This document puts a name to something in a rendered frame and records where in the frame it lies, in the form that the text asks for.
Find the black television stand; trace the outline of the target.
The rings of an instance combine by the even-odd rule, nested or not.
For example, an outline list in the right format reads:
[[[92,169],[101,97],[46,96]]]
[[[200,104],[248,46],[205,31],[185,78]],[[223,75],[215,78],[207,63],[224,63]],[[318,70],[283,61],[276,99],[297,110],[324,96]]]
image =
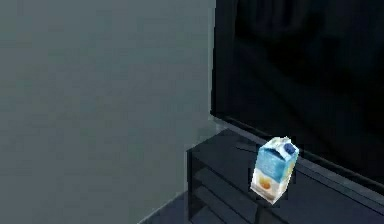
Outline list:
[[[384,224],[384,196],[305,159],[270,204],[250,189],[260,142],[224,130],[188,151],[193,224]]]

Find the blue and white carton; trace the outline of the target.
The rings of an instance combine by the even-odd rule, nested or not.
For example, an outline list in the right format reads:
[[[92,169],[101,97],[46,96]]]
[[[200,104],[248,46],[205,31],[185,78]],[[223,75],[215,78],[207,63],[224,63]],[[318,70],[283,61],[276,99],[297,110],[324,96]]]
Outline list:
[[[250,189],[274,204],[286,191],[299,149],[288,137],[274,137],[257,153]]]

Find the black television set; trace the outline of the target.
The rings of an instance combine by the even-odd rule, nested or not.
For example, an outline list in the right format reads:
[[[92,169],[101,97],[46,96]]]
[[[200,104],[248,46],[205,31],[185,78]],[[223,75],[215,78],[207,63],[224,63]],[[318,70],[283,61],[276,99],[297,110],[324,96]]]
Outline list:
[[[384,195],[384,0],[215,0],[210,112]]]

